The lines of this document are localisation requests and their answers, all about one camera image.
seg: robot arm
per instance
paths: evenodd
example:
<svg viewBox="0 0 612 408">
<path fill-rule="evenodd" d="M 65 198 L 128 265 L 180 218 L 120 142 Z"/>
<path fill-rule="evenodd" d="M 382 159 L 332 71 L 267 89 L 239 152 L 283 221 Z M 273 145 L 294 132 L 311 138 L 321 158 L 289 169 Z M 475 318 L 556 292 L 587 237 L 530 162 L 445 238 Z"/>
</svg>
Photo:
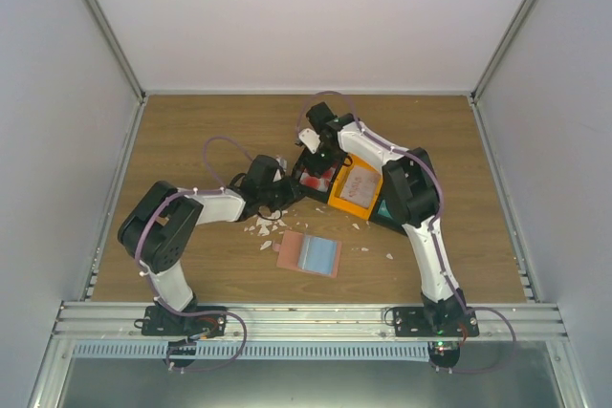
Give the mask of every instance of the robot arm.
<svg viewBox="0 0 612 408">
<path fill-rule="evenodd" d="M 166 198 L 187 191 L 157 182 L 123 222 L 119 241 L 134 257 L 146 223 Z M 284 176 L 279 160 L 257 156 L 246 174 L 237 175 L 227 188 L 186 194 L 164 210 L 163 222 L 151 227 L 141 255 L 141 265 L 161 299 L 175 311 L 187 311 L 197 303 L 186 282 L 181 256 L 197 225 L 212 222 L 243 222 L 262 206 L 282 210 L 302 198 L 294 181 Z"/>
<path fill-rule="evenodd" d="M 462 298 L 463 293 L 450 270 L 440 219 L 436 218 L 440 201 L 434 183 L 422 166 L 408 157 L 416 157 L 433 171 L 428 154 L 422 148 L 410 151 L 394 145 L 362 121 L 354 120 L 352 115 L 337 117 L 324 102 L 311 108 L 306 116 L 314 129 L 301 130 L 298 141 L 310 153 L 311 172 L 320 174 L 350 154 L 382 175 L 387 209 L 412 244 L 421 272 L 421 293 L 428 322 L 433 330 L 442 330 L 462 314 L 449 284 Z"/>
</svg>

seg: blue cloth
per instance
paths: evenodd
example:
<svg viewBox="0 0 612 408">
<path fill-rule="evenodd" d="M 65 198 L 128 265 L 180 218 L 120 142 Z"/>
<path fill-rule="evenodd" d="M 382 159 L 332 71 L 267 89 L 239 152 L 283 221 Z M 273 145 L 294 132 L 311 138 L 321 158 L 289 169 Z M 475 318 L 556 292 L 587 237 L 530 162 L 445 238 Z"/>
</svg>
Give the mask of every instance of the blue cloth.
<svg viewBox="0 0 612 408">
<path fill-rule="evenodd" d="M 336 241 L 304 235 L 297 266 L 306 271 L 330 276 L 336 263 L 337 249 Z"/>
</svg>

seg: orange box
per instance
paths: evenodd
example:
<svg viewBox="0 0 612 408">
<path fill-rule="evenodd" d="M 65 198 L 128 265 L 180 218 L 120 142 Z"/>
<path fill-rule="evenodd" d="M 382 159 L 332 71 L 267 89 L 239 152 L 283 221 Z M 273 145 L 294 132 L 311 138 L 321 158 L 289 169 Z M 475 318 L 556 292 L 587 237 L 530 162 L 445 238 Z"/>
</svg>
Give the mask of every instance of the orange box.
<svg viewBox="0 0 612 408">
<path fill-rule="evenodd" d="M 348 157 L 352 160 L 352 162 L 350 165 L 343 165 L 340 168 L 340 171 L 338 172 L 338 175 L 336 176 L 336 179 L 334 180 L 334 183 L 332 185 L 332 190 L 330 192 L 327 204 L 332 207 L 335 207 L 336 209 L 340 209 L 350 214 L 353 214 L 361 219 L 368 220 L 370 218 L 370 215 L 372 214 L 372 210 L 374 209 L 374 205 L 376 204 L 379 194 L 381 193 L 381 187 L 383 186 L 383 176 L 381 176 L 381 174 L 379 174 L 376 169 L 374 169 L 362 159 L 354 155 L 349 155 Z M 349 179 L 351 171 L 355 167 L 361 167 L 363 169 L 366 169 L 367 171 L 374 172 L 379 177 L 378 182 L 375 186 L 374 195 L 372 196 L 372 200 L 368 204 L 368 207 L 363 207 L 359 204 L 351 203 L 350 201 L 347 201 L 340 196 L 342 194 L 344 186 L 347 183 L 347 180 Z"/>
</svg>

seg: metal base plate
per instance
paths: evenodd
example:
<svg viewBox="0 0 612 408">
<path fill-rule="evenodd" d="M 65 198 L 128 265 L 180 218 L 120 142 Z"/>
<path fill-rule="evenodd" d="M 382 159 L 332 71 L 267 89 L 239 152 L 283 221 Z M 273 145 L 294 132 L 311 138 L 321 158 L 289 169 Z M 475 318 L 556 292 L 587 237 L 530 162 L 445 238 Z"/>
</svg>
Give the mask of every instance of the metal base plate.
<svg viewBox="0 0 612 408">
<path fill-rule="evenodd" d="M 225 311 L 227 308 L 222 306 L 198 306 L 200 311 Z M 217 323 L 213 324 L 209 320 L 214 319 Z M 226 317 L 223 314 L 211 314 L 203 317 L 180 317 L 172 314 L 159 305 L 149 306 L 144 312 L 142 322 L 143 336 L 191 336 L 203 333 L 206 329 L 211 330 L 208 338 L 223 336 L 226 329 Z"/>
<path fill-rule="evenodd" d="M 402 306 L 393 308 L 393 327 L 395 329 L 395 335 L 406 337 L 406 336 L 419 336 L 419 337 L 463 337 L 462 330 L 459 327 L 451 327 L 440 333 L 436 333 L 431 329 L 429 323 L 425 319 L 423 307 L 412 307 Z M 457 322 L 463 324 L 468 331 L 468 337 L 478 336 L 480 331 L 478 330 L 478 323 L 475 321 L 476 314 L 472 312 L 470 315 L 464 315 Z"/>
</svg>

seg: white debris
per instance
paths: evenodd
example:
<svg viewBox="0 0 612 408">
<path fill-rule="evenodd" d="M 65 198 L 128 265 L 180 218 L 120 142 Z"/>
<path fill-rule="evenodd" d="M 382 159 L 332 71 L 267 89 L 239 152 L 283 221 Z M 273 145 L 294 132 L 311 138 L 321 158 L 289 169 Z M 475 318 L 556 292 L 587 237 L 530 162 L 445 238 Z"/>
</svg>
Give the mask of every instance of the white debris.
<svg viewBox="0 0 612 408">
<path fill-rule="evenodd" d="M 256 224 L 257 226 L 268 226 L 268 225 L 271 225 L 271 224 L 272 224 L 272 222 L 271 222 L 271 221 L 269 221 L 269 220 L 262 219 L 261 217 L 259 217 L 259 218 L 257 219 L 257 222 L 255 222 L 255 224 Z"/>
</svg>

